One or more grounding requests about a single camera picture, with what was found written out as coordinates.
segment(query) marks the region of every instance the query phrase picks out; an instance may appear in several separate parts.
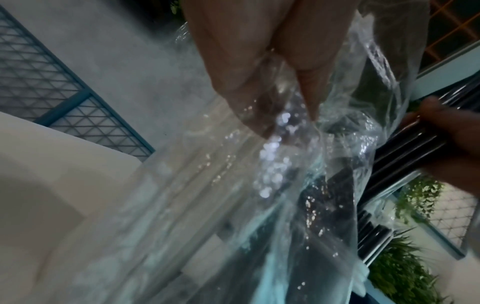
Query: wire mesh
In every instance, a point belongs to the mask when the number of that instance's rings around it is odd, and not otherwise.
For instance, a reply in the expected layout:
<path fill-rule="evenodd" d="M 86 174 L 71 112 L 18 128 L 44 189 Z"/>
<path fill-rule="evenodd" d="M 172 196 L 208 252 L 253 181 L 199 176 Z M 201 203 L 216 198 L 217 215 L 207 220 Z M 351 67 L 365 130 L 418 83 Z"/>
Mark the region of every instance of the wire mesh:
<path fill-rule="evenodd" d="M 0 11 L 0 111 L 34 121 L 82 86 Z"/>
<path fill-rule="evenodd" d="M 152 153 L 94 97 L 90 97 L 51 128 L 115 149 L 145 161 Z"/>
<path fill-rule="evenodd" d="M 430 224 L 460 248 L 474 216 L 477 202 L 473 195 L 445 184 L 435 204 Z"/>

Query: plastic sheet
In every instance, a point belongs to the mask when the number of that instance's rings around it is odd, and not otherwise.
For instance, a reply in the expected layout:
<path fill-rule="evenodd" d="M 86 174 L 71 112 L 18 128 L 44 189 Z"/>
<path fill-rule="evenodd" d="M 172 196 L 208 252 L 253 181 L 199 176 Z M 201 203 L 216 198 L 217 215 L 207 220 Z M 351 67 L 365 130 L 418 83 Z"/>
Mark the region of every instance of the plastic sheet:
<path fill-rule="evenodd" d="M 23 303 L 336 304 L 364 293 L 356 203 L 406 110 L 427 22 L 426 0 L 362 2 L 316 123 L 294 71 L 266 56 L 265 94 L 284 105 L 272 135 L 241 122 L 251 108 L 234 115 L 216 99 L 65 240 Z"/>

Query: foliage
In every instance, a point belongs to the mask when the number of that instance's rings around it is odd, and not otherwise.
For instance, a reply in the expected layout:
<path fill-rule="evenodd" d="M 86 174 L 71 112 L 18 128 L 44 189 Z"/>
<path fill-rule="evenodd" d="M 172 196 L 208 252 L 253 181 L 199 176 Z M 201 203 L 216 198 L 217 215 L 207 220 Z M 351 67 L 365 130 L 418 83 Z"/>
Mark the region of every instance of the foliage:
<path fill-rule="evenodd" d="M 171 13 L 174 15 L 181 15 L 182 7 L 180 6 L 180 0 L 173 0 L 172 2 L 170 2 L 170 10 Z"/>
<path fill-rule="evenodd" d="M 396 203 L 396 218 L 405 224 L 409 223 L 409 217 L 415 221 L 429 220 L 443 187 L 442 183 L 429 176 L 417 177 L 400 193 Z"/>
<path fill-rule="evenodd" d="M 395 235 L 370 266 L 368 278 L 396 304 L 444 304 L 446 298 L 435 288 L 437 278 L 416 255 L 420 248 L 412 244 L 408 231 Z"/>

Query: plastic bag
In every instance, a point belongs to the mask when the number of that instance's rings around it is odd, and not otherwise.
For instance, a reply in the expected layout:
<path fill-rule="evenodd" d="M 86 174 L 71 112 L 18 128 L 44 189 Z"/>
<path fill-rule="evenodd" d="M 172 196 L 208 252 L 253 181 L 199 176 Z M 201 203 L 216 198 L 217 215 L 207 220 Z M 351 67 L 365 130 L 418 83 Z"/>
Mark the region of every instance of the plastic bag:
<path fill-rule="evenodd" d="M 265 92 L 285 104 L 273 135 L 216 99 L 65 240 L 23 303 L 335 304 L 364 293 L 356 203 L 407 107 L 427 21 L 426 0 L 362 2 L 315 124 L 294 71 L 271 54 Z"/>

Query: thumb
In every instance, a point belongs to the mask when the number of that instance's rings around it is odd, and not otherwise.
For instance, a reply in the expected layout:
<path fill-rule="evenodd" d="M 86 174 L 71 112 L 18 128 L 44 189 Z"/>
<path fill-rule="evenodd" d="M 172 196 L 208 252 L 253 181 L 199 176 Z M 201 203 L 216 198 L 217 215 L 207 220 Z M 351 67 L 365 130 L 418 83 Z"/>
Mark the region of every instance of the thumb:
<path fill-rule="evenodd" d="M 420 118 L 450 135 L 459 148 L 480 156 L 480 114 L 442 105 L 438 98 L 428 97 L 418 111 Z"/>

